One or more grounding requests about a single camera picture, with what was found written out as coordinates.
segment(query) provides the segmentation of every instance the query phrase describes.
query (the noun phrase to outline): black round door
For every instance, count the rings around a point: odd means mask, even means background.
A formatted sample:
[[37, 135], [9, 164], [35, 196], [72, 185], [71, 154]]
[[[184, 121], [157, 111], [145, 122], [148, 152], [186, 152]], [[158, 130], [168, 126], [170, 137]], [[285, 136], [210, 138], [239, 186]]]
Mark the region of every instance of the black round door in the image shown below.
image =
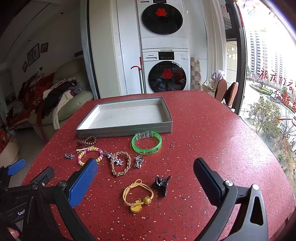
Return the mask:
[[186, 85], [185, 71], [172, 61], [162, 61], [153, 66], [148, 75], [153, 92], [183, 90]]
[[142, 13], [144, 26], [155, 34], [167, 35], [177, 32], [182, 24], [182, 14], [174, 6], [155, 3]]

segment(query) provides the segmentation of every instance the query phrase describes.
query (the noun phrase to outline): washing machine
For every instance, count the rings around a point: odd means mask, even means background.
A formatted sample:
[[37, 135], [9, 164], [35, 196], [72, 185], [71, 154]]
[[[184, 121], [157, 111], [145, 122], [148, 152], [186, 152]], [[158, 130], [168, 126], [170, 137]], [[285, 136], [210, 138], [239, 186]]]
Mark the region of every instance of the washing machine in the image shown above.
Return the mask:
[[182, 0], [137, 0], [142, 49], [188, 49]]
[[190, 89], [188, 49], [152, 49], [142, 54], [146, 93]]

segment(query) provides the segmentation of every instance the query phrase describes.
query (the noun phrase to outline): glitter wristband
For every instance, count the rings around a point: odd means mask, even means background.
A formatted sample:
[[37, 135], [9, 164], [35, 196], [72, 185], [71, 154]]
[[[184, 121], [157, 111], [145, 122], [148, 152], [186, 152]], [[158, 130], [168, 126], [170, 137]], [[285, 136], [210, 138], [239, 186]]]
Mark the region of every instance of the glitter wristband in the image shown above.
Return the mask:
[[[159, 143], [157, 144], [157, 146], [150, 148], [150, 149], [140, 149], [135, 146], [135, 142], [137, 140], [148, 138], [148, 137], [155, 137], [157, 140], [159, 140]], [[150, 154], [157, 152], [160, 149], [161, 142], [162, 142], [161, 136], [157, 132], [145, 131], [145, 132], [139, 132], [139, 133], [135, 134], [135, 136], [131, 140], [131, 145], [132, 145], [135, 152], [142, 154], [142, 155], [150, 155]]]

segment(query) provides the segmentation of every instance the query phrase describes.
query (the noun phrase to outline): clear plastic clasp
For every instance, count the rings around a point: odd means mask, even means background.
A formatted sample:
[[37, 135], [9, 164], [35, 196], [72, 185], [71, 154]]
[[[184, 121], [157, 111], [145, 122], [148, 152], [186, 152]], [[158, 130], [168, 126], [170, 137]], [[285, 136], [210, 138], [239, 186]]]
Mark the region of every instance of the clear plastic clasp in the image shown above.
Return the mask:
[[135, 134], [135, 136], [136, 136], [136, 140], [140, 140], [140, 139], [152, 137], [152, 134], [150, 131], [145, 131], [145, 132], [139, 132], [139, 133]]

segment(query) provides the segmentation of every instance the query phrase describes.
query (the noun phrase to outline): tile floor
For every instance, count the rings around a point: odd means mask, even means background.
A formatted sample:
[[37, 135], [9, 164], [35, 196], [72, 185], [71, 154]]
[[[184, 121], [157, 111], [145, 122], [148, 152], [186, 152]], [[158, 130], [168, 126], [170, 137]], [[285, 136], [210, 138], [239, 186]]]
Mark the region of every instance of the tile floor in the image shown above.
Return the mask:
[[19, 158], [26, 160], [26, 167], [11, 177], [9, 187], [20, 186], [33, 164], [35, 158], [44, 148], [44, 141], [36, 134], [33, 128], [19, 129], [15, 131], [15, 138], [19, 146]]

